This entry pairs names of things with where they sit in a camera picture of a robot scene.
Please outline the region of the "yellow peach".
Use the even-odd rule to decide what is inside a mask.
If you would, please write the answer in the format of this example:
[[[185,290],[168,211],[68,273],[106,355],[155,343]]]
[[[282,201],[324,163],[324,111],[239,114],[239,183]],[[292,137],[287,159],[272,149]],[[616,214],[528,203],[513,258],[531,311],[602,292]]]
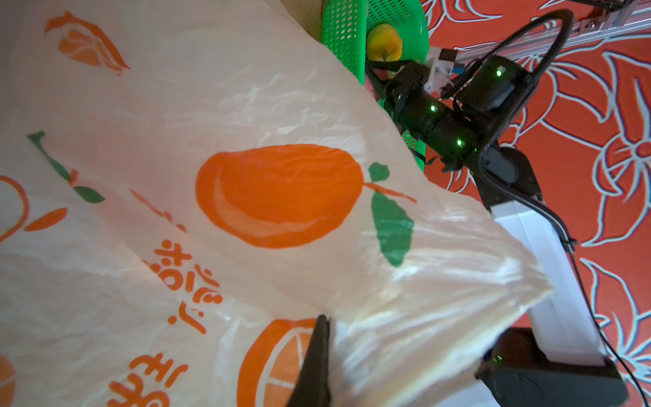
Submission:
[[[403,41],[398,31],[389,24],[375,26],[368,34],[366,57],[370,61],[395,62],[403,55]]]

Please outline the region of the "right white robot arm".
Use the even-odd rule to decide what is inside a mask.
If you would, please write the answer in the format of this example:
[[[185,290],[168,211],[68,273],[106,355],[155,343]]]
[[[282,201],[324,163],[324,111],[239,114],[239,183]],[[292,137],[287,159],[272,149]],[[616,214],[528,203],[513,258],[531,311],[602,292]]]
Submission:
[[[529,249],[553,287],[470,372],[441,383],[436,406],[621,406],[627,385],[608,356],[573,259],[575,242],[544,203],[527,157],[498,139],[537,87],[538,76],[494,55],[476,61],[446,106],[426,90],[415,61],[366,62],[366,76],[398,128],[435,150],[448,171],[466,168],[493,220]]]

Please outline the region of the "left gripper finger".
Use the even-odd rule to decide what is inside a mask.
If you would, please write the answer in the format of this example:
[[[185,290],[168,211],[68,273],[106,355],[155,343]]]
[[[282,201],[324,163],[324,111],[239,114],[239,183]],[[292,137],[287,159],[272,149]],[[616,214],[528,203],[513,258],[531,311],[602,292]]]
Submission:
[[[331,405],[329,376],[330,322],[319,315],[312,332],[303,366],[287,407],[328,407]]]

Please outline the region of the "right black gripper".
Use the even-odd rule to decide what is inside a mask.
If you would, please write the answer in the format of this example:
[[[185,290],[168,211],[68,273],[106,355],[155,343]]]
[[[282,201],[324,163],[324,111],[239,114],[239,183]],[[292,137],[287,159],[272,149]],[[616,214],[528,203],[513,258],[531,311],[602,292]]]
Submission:
[[[425,116],[432,113],[432,97],[424,89],[430,69],[414,61],[371,61],[366,60],[369,70],[393,73],[383,82],[384,109],[391,117],[401,115]]]

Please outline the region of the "orange-print plastic bag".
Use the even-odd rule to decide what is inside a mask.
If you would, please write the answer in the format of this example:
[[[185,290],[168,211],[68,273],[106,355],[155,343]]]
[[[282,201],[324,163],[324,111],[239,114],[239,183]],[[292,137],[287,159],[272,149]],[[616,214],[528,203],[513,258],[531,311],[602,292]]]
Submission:
[[[1,403],[402,406],[551,286],[278,1],[1,4]]]

